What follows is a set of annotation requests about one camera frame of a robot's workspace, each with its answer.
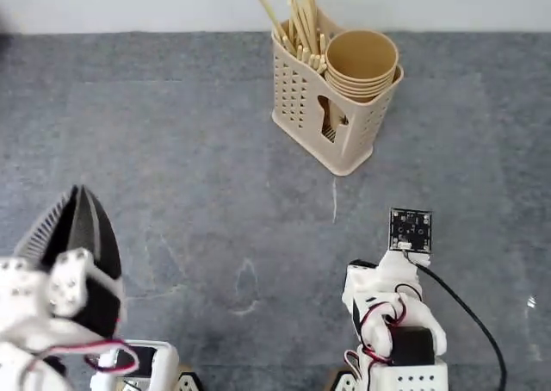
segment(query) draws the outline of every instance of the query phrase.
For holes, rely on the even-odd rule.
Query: robotic arm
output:
[[[360,344],[344,353],[335,391],[448,391],[446,334],[423,302],[417,265],[430,264],[430,212],[391,211],[388,250],[378,265],[348,265],[343,291]]]
[[[0,259],[0,382],[7,391],[72,390],[58,355],[87,357],[122,348],[121,261],[102,205],[84,186],[60,197],[32,226],[12,258]]]

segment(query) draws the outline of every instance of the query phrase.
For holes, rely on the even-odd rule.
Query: utensil holder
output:
[[[343,31],[321,10],[318,20],[327,40]],[[272,40],[275,98],[272,119],[333,174],[348,176],[373,153],[375,137],[404,77],[401,66],[397,67],[392,84],[374,100],[355,102],[290,54],[273,34]],[[329,107],[335,106],[342,116],[336,128],[329,122]]]

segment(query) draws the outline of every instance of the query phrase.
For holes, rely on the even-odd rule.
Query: gray floor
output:
[[[87,183],[119,236],[127,338],[169,340],[208,390],[321,390],[354,343],[345,265],[381,256],[391,206],[430,208],[432,269],[495,333],[508,389],[551,389],[551,35],[393,37],[406,80],[374,156],[337,179],[270,119],[267,34],[14,39],[0,251]],[[454,390],[495,389],[474,323],[424,286]]]

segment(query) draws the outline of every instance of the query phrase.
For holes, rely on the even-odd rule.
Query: cable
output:
[[[25,379],[30,371],[33,370],[36,363],[44,360],[46,357],[58,354],[77,354],[82,355],[86,353],[98,353],[101,354],[106,351],[110,351],[114,347],[123,349],[127,354],[132,357],[133,361],[124,367],[101,367],[97,363],[91,361],[90,355],[84,356],[84,361],[93,369],[99,372],[107,372],[110,374],[125,375],[134,372],[139,367],[139,359],[136,353],[132,350],[130,345],[120,339],[108,339],[103,341],[91,342],[88,344],[69,344],[69,345],[53,345],[49,346],[45,350],[39,352],[33,359],[25,366],[19,376],[19,387],[23,390],[25,385]]]
[[[141,388],[140,388],[140,387],[138,387],[137,385],[132,384],[130,381],[123,380],[122,382],[124,382],[125,384],[127,384],[129,387],[135,389],[136,391],[141,391]]]
[[[419,300],[420,301],[423,301],[423,296],[421,295],[421,293],[416,290],[412,285],[410,285],[409,283],[399,283],[397,284],[395,287],[394,287],[394,293],[398,294],[398,289],[401,287],[401,286],[405,286],[409,289],[411,289],[413,292],[415,292],[415,295],[418,296]]]
[[[501,376],[499,378],[499,386],[498,391],[505,391],[505,386],[507,385],[507,366],[505,365],[505,359],[503,358],[503,354],[501,353],[501,350],[499,349],[499,345],[494,339],[493,335],[490,333],[488,328],[482,323],[482,321],[479,319],[478,316],[473,312],[473,310],[457,295],[456,292],[438,276],[436,273],[434,273],[432,270],[426,268],[422,264],[416,264],[411,261],[411,259],[408,257],[407,253],[405,253],[406,259],[417,266],[423,273],[430,276],[432,279],[434,279],[440,286],[444,288],[446,292],[449,293],[449,295],[454,298],[454,300],[463,308],[463,310],[470,316],[473,321],[476,323],[476,325],[479,326],[480,330],[486,335],[486,338],[488,338],[488,341],[490,341],[490,344],[492,345],[493,350],[496,353],[496,357],[498,358],[499,363],[499,370],[501,371]]]
[[[350,370],[352,371],[352,375],[356,378],[356,381],[360,381],[362,379],[362,373],[359,371],[358,368],[348,359],[348,355],[353,356],[355,358],[358,366],[360,365],[360,357],[358,354],[356,354],[352,350],[347,350],[344,352],[344,361],[346,364],[350,367]]]

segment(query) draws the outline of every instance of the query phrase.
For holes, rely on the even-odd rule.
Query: white wall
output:
[[[408,30],[551,30],[550,0],[319,0],[338,23]],[[281,18],[286,0],[271,0]],[[269,28],[257,0],[0,0],[15,32],[233,31]]]

